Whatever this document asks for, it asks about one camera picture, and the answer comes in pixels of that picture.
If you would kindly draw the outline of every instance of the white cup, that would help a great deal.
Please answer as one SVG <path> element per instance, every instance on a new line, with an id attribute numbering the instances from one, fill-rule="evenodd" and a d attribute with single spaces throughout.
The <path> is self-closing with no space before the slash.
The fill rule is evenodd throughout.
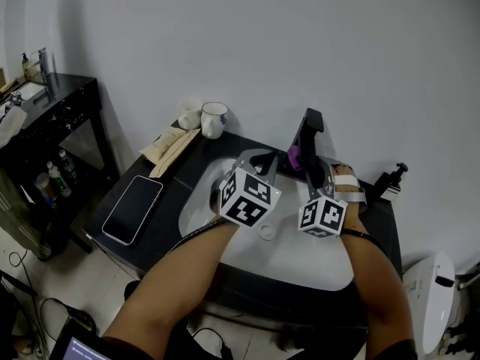
<path id="1" fill-rule="evenodd" d="M 180 117 L 178 124 L 182 129 L 196 129 L 200 126 L 200 115 L 202 114 L 202 102 L 200 100 L 183 100 L 178 104 Z"/>
<path id="2" fill-rule="evenodd" d="M 218 139 L 224 132 L 228 107 L 210 101 L 202 105 L 202 135 L 208 139 Z"/>

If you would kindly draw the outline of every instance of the human arm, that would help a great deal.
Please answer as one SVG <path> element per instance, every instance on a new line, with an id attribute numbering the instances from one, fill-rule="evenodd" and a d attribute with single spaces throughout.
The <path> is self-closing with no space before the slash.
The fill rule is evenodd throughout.
<path id="1" fill-rule="evenodd" d="M 202 302 L 237 229 L 221 224 L 168 253 L 148 271 L 104 336 L 161 360 L 173 326 Z"/>
<path id="2" fill-rule="evenodd" d="M 346 166 L 336 168 L 339 175 L 352 175 Z M 356 187 L 338 185 L 341 192 Z M 358 203 L 350 203 L 343 228 L 367 233 L 359 219 Z M 355 285 L 367 309 L 367 359 L 373 359 L 391 345 L 413 339 L 412 319 L 407 295 L 394 266 L 370 241 L 352 235 L 340 236 L 352 263 Z"/>

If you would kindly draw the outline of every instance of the black cable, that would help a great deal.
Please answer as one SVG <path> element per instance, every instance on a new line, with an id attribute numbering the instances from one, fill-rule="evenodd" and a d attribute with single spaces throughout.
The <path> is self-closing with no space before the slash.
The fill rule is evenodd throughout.
<path id="1" fill-rule="evenodd" d="M 213 333 L 215 333 L 220 338 L 220 340 L 222 340 L 222 345 L 225 345 L 224 338 L 221 337 L 221 335 L 217 331 L 215 331 L 214 329 L 211 329 L 211 328 L 201 328 L 201 329 L 199 329 L 198 331 L 196 331 L 193 334 L 193 338 L 195 338 L 195 336 L 197 336 L 197 334 L 199 334 L 201 331 L 212 331 Z"/>
<path id="2" fill-rule="evenodd" d="M 378 242 L 378 240 L 374 238 L 372 235 L 369 235 L 368 233 L 355 231 L 354 229 L 342 228 L 340 234 L 351 235 L 351 236 L 359 237 L 360 239 L 368 240 L 373 245 L 376 245 L 376 247 L 380 249 L 385 256 L 389 257 L 389 255 L 385 252 L 385 249 L 383 249 L 382 245 Z"/>
<path id="3" fill-rule="evenodd" d="M 129 274 L 127 271 L 125 271 L 112 257 L 110 257 L 110 255 L 94 239 L 92 239 L 92 241 L 98 247 L 98 249 L 100 249 L 100 251 L 102 251 L 106 255 L 106 257 L 108 257 L 110 260 L 112 260 L 115 263 L 115 265 L 118 266 L 123 272 L 125 272 L 128 276 L 133 278 L 135 281 L 138 280 L 135 277 L 133 277 L 131 274 Z"/>
<path id="4" fill-rule="evenodd" d="M 215 333 L 220 338 L 220 340 L 222 340 L 222 347 L 220 349 L 220 355 L 222 356 L 222 359 L 233 360 L 232 350 L 228 346 L 225 345 L 224 338 L 221 337 L 221 335 L 217 331 L 215 331 L 214 329 L 211 329 L 211 328 L 201 328 L 193 334 L 193 338 L 195 338 L 195 336 L 197 336 L 197 334 L 201 331 L 211 331 L 211 332 Z"/>
<path id="5" fill-rule="evenodd" d="M 48 336 L 49 338 L 51 338 L 53 341 L 56 342 L 57 339 L 53 338 L 53 336 L 52 336 L 50 333 L 48 333 L 47 327 L 46 327 L 45 324 L 44 324 L 44 318 L 43 318 L 43 315 L 42 315 L 42 310 L 44 309 L 44 304 L 45 304 L 45 302 L 48 302 L 49 300 L 53 300 L 54 302 L 62 305 L 62 306 L 67 310 L 67 312 L 68 312 L 68 308 L 67 308 L 67 306 L 66 306 L 64 303 L 62 303 L 60 300 L 58 300 L 57 298 L 54 298 L 54 297 L 46 298 L 45 300 L 42 301 L 42 304 L 40 304 L 40 324 L 43 326 L 43 330 L 45 331 L 45 333 L 47 334 L 47 336 Z"/>
<path id="6" fill-rule="evenodd" d="M 193 232 L 189 233 L 188 235 L 185 235 L 177 244 L 175 244 L 168 252 L 172 252 L 174 249 L 180 247 L 180 245 L 185 244 L 186 242 L 190 241 L 193 239 L 195 236 L 201 235 L 204 232 L 207 232 L 208 230 L 211 230 L 214 227 L 218 227 L 219 225 L 225 224 L 227 221 L 226 218 L 220 217 L 215 221 L 212 221 L 211 223 L 208 223 L 207 225 L 201 226 L 199 229 L 195 229 Z"/>
<path id="7" fill-rule="evenodd" d="M 7 287 L 7 284 L 2 280 L 1 281 L 1 284 L 3 285 L 3 287 L 5 288 L 5 290 L 8 292 L 8 294 L 13 297 L 15 300 L 14 300 L 14 304 L 18 307 L 19 311 L 22 312 L 22 315 L 25 317 L 25 320 L 28 324 L 28 333 L 31 333 L 32 335 L 34 334 L 34 330 L 32 328 L 32 324 L 38 329 L 37 325 L 35 324 L 35 322 L 32 320 L 32 318 L 29 316 L 29 314 L 27 313 L 27 311 L 25 310 L 25 308 L 23 307 L 23 305 L 20 303 L 20 301 L 18 300 L 18 298 L 8 289 Z M 37 343 L 37 338 L 34 336 L 32 338 L 32 342 L 31 342 L 31 353 L 29 353 L 29 355 L 31 355 L 33 353 L 33 349 L 35 348 L 35 344 Z"/>
<path id="8" fill-rule="evenodd" d="M 453 322 L 452 324 L 450 324 L 450 325 L 447 327 L 447 329 L 450 329 L 450 328 L 457 322 L 457 320 L 458 320 L 458 314 L 460 313 L 460 308 L 461 308 L 462 304 L 464 303 L 464 301 L 467 299 L 467 297 L 468 297 L 468 295 L 465 295 L 465 296 L 461 299 L 460 304 L 458 305 L 458 308 L 457 308 L 457 315 L 455 316 L 455 320 L 454 320 L 454 322 Z"/>
<path id="9" fill-rule="evenodd" d="M 27 253 L 29 252 L 29 250 L 26 250 L 25 249 L 25 254 L 23 256 L 20 256 L 20 254 L 18 252 L 12 252 L 8 255 L 8 262 L 10 263 L 11 266 L 13 266 L 14 268 L 18 268 L 20 266 L 20 264 L 22 265 L 23 267 L 23 271 L 25 272 L 25 276 L 27 277 L 27 281 L 28 281 L 28 285 L 30 286 L 30 288 L 33 289 L 33 286 L 32 286 L 32 281 L 30 280 L 30 276 L 29 276 L 29 273 L 27 272 L 27 268 L 25 267 L 25 264 L 23 263 L 23 260 L 26 258 L 27 256 Z M 19 259 L 19 262 L 14 265 L 12 263 L 12 260 L 11 260 L 11 257 L 16 254 L 18 256 L 18 259 Z M 40 327 L 37 325 L 37 324 L 34 324 L 35 327 L 38 329 L 38 334 L 40 336 L 40 342 L 41 342 L 41 345 L 43 346 L 43 348 L 45 349 L 45 352 L 47 354 L 48 357 L 50 357 L 50 351 L 48 350 L 48 346 L 47 346 L 47 340 L 45 340 L 45 335 L 44 335 L 44 330 L 42 329 L 41 327 L 41 321 L 40 321 L 40 317 L 38 315 L 38 309 L 37 309 L 37 303 L 35 302 L 35 296 L 31 295 L 31 302 L 33 304 L 33 308 L 34 308 L 34 312 L 35 312 L 35 318 L 37 319 L 38 321 L 38 324 L 40 325 Z"/>

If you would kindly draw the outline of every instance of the floor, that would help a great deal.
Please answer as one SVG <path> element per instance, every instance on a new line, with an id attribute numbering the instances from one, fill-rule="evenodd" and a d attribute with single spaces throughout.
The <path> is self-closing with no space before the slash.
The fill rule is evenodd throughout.
<path id="1" fill-rule="evenodd" d="M 0 247 L 0 269 L 27 283 L 22 267 L 12 267 L 8 259 L 11 252 L 23 255 L 25 250 L 2 230 L 0 230 Z M 15 256 L 12 256 L 11 260 L 13 264 L 18 263 L 18 258 Z M 136 277 L 127 268 L 118 267 L 98 248 L 86 255 L 71 243 L 61 256 L 48 262 L 41 262 L 31 253 L 27 253 L 24 263 L 33 287 L 41 297 L 55 297 L 72 307 L 89 312 L 97 323 L 99 335 L 105 331 L 122 306 L 125 286 Z M 28 311 L 33 313 L 32 300 L 20 291 L 15 291 L 15 293 Z M 465 295 L 457 292 L 450 323 L 455 321 L 457 311 L 457 321 L 461 321 L 467 304 Z M 47 331 L 56 338 L 65 322 L 65 312 L 55 303 L 47 302 L 43 309 L 43 318 Z M 284 360 L 294 354 L 294 352 L 280 351 L 273 342 L 273 335 L 267 331 L 224 322 L 212 316 L 204 316 L 201 327 L 210 327 L 218 331 L 223 336 L 226 345 L 232 350 L 235 360 Z M 215 334 L 210 331 L 202 331 L 196 336 L 196 340 L 210 353 L 220 357 L 221 342 Z M 54 344 L 54 341 L 49 338 L 50 350 Z M 364 358 L 365 348 L 355 359 Z M 471 355 L 460 353 L 455 357 L 429 356 L 428 358 L 467 360 L 471 358 Z"/>

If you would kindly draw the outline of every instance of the phone screen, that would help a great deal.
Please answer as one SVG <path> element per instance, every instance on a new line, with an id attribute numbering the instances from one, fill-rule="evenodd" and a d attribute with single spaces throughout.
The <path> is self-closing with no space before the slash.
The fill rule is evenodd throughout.
<path id="1" fill-rule="evenodd" d="M 122 244 L 131 244 L 162 187 L 161 183 L 150 178 L 136 176 L 103 224 L 103 233 Z"/>

